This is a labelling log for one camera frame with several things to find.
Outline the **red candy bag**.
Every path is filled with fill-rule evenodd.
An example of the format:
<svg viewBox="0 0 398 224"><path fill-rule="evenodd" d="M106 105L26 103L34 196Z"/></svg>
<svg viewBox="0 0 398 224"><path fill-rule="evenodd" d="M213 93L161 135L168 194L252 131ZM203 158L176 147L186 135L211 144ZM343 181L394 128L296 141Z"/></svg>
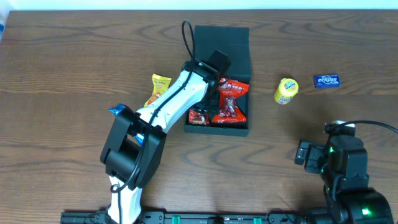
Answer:
<svg viewBox="0 0 398 224"><path fill-rule="evenodd" d="M211 120L212 124L245 123L246 116L239 109L237 99L244 96L248 90L247 83L222 78L218 91L220 93L220 106L218 114Z"/></svg>

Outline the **dark green box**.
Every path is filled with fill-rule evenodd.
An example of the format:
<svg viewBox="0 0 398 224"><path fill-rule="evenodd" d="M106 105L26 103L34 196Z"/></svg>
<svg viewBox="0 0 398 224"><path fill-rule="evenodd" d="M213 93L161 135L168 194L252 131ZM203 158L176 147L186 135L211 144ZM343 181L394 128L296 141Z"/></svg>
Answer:
<svg viewBox="0 0 398 224"><path fill-rule="evenodd" d="M195 44L197 59L210 59L211 54L219 50L228 56L231 66L226 72L229 82L250 84L252 67L249 52L249 29L247 27L196 26ZM236 97L237 112L241 112L245 121L216 123L215 117L210 119L208 126L191 124L189 117L185 119L184 131L195 134L217 134L225 136L247 136L250 123L249 93Z"/></svg>

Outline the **red Hello Panda box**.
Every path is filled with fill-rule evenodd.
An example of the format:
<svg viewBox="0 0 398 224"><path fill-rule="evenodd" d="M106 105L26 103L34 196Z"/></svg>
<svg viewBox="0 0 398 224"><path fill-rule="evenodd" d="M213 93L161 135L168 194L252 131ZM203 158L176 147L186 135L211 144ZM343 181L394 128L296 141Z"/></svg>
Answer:
<svg viewBox="0 0 398 224"><path fill-rule="evenodd" d="M207 113L198 113L194 110L189 111L188 123L190 125L209 126L210 120Z"/></svg>

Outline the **yellow snack packet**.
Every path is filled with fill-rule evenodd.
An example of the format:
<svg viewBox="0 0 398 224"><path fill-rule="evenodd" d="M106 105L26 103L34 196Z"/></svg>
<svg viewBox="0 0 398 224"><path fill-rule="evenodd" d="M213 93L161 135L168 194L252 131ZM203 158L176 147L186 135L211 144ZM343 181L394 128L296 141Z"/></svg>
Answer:
<svg viewBox="0 0 398 224"><path fill-rule="evenodd" d="M162 75L158 75L154 73L152 75L152 83L153 83L153 91L151 97L145 102L144 106L148 106L153 103L156 99L158 99L161 95L163 95L171 84L172 79L169 77L165 77Z"/></svg>

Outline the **blue Oreo cookie pack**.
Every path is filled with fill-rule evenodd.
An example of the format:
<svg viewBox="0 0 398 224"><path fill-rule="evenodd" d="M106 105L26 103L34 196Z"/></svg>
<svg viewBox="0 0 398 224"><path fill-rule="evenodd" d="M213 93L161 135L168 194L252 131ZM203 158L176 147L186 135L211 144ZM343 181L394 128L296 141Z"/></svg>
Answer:
<svg viewBox="0 0 398 224"><path fill-rule="evenodd" d="M110 108L108 111L111 112L113 115L117 116L120 112L125 110L127 108L126 105L124 104L117 104L115 107ZM144 140L144 135L141 133L136 133L133 134L131 133L131 136L134 136L134 139L138 143L138 145L142 146L143 140Z"/></svg>

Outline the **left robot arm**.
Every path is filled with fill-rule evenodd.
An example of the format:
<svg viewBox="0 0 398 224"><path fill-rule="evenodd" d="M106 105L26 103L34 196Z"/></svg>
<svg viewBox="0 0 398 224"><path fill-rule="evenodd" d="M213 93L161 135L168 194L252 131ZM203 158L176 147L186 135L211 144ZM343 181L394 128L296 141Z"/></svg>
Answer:
<svg viewBox="0 0 398 224"><path fill-rule="evenodd" d="M118 104L100 161L111 181L106 223L135 223L141 193L159 167L169 129L187 111L218 113L220 81L231 62L216 50L207 61L185 62L175 83L153 103L137 111Z"/></svg>

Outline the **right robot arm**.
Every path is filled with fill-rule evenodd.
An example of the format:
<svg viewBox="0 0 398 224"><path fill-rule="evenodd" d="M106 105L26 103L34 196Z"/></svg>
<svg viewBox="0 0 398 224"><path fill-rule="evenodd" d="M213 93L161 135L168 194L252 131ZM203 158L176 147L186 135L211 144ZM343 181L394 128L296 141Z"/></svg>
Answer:
<svg viewBox="0 0 398 224"><path fill-rule="evenodd" d="M327 123L326 143L300 140L294 162L321 177L326 207L303 212L295 223L393 223L387 199L369 186L368 153L356 124Z"/></svg>

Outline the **yellow Mentos gum bottle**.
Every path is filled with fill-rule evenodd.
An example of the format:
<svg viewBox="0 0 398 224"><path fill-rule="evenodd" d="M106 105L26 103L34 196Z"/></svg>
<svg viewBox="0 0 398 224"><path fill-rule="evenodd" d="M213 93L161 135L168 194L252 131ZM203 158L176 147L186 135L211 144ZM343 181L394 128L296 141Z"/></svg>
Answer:
<svg viewBox="0 0 398 224"><path fill-rule="evenodd" d="M291 78L283 78L277 87L274 99L280 105L286 105L298 93L299 84Z"/></svg>

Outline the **blue Eclipse mint tin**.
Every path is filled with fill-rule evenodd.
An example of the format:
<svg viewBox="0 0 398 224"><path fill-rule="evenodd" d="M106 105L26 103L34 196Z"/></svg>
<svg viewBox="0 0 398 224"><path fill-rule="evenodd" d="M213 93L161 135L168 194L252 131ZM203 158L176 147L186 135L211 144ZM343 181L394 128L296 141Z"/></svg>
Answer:
<svg viewBox="0 0 398 224"><path fill-rule="evenodd" d="M315 75L313 77L315 88L336 88L341 85L338 75Z"/></svg>

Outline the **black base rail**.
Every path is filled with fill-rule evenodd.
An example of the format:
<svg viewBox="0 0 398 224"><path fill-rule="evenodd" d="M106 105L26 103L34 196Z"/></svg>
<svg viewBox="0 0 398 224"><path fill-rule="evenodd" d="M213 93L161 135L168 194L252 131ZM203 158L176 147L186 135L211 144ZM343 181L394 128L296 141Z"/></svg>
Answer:
<svg viewBox="0 0 398 224"><path fill-rule="evenodd" d="M114 223L104 212L63 212L61 224ZM232 215L142 212L135 224L289 224L306 223L306 219L293 213L271 213L269 215Z"/></svg>

